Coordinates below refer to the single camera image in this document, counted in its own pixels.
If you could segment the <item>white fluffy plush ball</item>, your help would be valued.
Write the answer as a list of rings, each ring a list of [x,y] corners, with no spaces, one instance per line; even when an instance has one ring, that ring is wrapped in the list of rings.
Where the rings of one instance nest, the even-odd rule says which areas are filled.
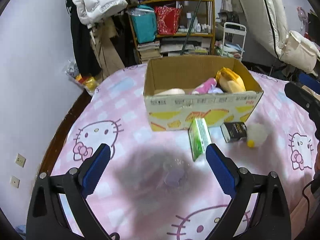
[[[247,146],[260,147],[267,139],[268,131],[264,125],[256,123],[247,126]]]

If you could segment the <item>yellow plush toy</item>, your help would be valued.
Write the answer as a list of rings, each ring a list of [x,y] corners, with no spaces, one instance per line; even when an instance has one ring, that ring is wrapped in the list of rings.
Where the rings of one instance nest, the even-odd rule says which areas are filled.
[[[227,93],[242,93],[246,91],[242,78],[229,68],[223,67],[215,77],[221,89]]]

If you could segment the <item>black face box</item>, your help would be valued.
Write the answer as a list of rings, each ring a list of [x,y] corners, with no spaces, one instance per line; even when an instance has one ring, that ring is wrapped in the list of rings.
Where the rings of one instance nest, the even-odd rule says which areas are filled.
[[[244,122],[224,122],[220,128],[226,143],[247,138],[247,127]]]

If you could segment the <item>pink plush toy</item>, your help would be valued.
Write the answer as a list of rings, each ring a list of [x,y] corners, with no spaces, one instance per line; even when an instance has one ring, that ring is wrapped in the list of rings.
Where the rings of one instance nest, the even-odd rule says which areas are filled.
[[[204,83],[197,86],[191,94],[208,94],[209,90],[215,88],[217,81],[215,78],[211,77]]]

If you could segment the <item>green tissue pack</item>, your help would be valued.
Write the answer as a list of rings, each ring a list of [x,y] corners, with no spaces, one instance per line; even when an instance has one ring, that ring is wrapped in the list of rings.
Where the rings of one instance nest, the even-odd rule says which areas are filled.
[[[212,143],[207,123],[204,118],[195,118],[189,127],[189,140],[193,161],[205,154],[206,148]]]

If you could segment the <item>white rolling cart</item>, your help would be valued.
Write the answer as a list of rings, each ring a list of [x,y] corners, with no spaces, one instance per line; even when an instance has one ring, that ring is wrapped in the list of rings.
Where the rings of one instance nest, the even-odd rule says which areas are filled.
[[[242,61],[245,52],[247,28],[240,23],[225,22],[222,25],[222,39],[215,42],[216,55]]]

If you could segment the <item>cream reclining chair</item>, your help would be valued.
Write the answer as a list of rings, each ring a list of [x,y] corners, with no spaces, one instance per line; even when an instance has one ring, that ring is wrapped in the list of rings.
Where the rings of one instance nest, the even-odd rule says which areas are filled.
[[[288,29],[282,0],[239,0],[249,32],[275,58],[307,74],[315,72],[319,50],[299,32]]]

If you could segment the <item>wooden shelf unit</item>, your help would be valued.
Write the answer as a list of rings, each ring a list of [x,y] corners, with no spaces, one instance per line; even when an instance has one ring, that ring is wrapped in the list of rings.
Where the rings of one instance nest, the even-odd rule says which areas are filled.
[[[139,0],[127,11],[138,63],[213,53],[214,0]]]

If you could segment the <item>pink hello kitty bedsheet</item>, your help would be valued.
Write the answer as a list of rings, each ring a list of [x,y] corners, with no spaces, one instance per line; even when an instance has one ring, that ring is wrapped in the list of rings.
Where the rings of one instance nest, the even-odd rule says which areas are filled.
[[[107,232],[117,232],[121,239],[205,239],[230,197],[204,156],[193,161],[187,130],[151,129],[143,98],[145,69],[133,66],[104,80],[71,127],[52,174],[79,167],[100,144],[108,144],[112,159],[87,197]],[[264,94],[247,124],[262,124],[266,141],[249,148],[244,140],[225,142],[219,127],[209,133],[237,166],[255,174],[277,172],[296,237],[315,206],[308,188],[315,173],[315,126],[285,96],[284,81],[253,76]]]

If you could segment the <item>open cardboard box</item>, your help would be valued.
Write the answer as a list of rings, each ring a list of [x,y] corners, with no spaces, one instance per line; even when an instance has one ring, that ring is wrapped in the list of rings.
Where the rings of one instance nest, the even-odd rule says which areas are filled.
[[[243,93],[193,94],[192,91],[222,68],[238,74]],[[188,129],[195,118],[208,126],[245,122],[263,96],[263,89],[237,59],[214,55],[183,55],[151,59],[144,81],[144,103],[153,131]]]

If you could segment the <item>red gift bag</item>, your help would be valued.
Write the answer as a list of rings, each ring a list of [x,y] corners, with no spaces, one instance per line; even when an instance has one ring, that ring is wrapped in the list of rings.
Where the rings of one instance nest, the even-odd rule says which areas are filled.
[[[181,8],[155,7],[159,35],[174,35],[177,33],[181,11]]]

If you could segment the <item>stack of books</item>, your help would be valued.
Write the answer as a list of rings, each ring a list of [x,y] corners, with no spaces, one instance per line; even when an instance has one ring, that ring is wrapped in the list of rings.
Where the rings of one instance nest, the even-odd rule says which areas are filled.
[[[140,60],[142,62],[149,61],[150,59],[161,58],[162,56],[159,52],[159,49],[160,49],[159,41],[143,43],[137,46],[137,50],[140,55]]]

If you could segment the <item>black hanging coat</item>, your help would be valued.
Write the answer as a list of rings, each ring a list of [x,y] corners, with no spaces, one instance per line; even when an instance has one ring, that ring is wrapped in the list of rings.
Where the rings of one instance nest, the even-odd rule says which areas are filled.
[[[72,0],[66,0],[66,9],[70,15],[73,52],[78,70],[81,76],[97,76],[101,68],[91,47],[89,30],[80,22]]]

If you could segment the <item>beige trench coat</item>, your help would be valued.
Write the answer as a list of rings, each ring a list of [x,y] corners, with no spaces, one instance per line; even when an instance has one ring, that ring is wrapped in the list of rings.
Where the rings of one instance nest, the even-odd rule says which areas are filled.
[[[101,83],[105,77],[125,68],[111,41],[111,38],[117,37],[118,34],[110,17],[103,22],[97,23],[89,30],[89,34],[91,47],[101,69],[100,73],[94,78]]]

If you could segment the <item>teal shopping bag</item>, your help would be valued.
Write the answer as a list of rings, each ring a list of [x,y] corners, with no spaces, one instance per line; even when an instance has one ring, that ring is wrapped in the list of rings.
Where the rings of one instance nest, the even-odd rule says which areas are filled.
[[[154,41],[157,35],[156,14],[152,7],[138,5],[127,11],[131,17],[138,43]]]

